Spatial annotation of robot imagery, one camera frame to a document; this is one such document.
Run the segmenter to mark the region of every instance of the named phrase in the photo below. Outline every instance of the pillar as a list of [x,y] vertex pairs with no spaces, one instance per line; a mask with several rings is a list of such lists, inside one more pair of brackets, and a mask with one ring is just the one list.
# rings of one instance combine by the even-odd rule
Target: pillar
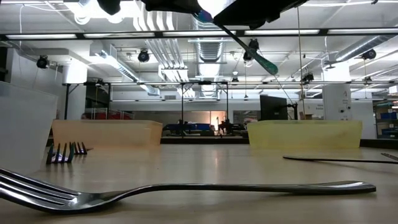
[[[350,81],[349,64],[341,62],[323,71],[324,81]],[[326,120],[352,120],[351,88],[349,84],[324,85],[322,90],[324,117]]]
[[[84,83],[87,81],[87,66],[79,61],[75,61],[63,68],[64,83]],[[81,119],[86,107],[86,86],[79,85],[70,87],[68,99],[67,119]]]

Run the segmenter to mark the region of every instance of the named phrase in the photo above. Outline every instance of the fork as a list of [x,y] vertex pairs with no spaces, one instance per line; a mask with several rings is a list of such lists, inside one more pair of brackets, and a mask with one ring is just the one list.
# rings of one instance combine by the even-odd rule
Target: fork
[[131,190],[86,193],[59,187],[6,169],[0,169],[0,198],[48,213],[69,215],[94,212],[126,197],[161,190],[224,190],[283,192],[306,195],[344,195],[375,192],[376,187],[360,181],[281,185],[154,184]]

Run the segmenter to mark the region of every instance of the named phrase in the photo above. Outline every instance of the desk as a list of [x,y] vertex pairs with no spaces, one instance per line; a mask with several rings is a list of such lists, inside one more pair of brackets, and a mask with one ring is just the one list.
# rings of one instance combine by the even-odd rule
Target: desk
[[[388,149],[361,149],[364,159],[387,159]],[[102,192],[157,183],[299,184],[363,180],[377,192],[296,196],[254,192],[152,192],[99,213],[55,216],[0,201],[6,223],[396,223],[398,166],[283,160],[253,154],[248,145],[161,145],[151,150],[96,148],[67,164],[31,175],[67,188]]]

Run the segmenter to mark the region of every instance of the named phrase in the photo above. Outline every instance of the yellow plastic bin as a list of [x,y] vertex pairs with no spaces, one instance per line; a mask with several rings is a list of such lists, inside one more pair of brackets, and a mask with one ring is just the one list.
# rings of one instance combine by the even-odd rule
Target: yellow plastic bin
[[259,121],[248,124],[253,149],[358,149],[361,121]]

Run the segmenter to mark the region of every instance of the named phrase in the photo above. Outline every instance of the computer monitor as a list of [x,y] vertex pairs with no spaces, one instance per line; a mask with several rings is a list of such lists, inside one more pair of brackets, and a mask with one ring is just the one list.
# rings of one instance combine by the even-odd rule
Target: computer monitor
[[285,98],[260,96],[261,121],[287,120],[287,101]]

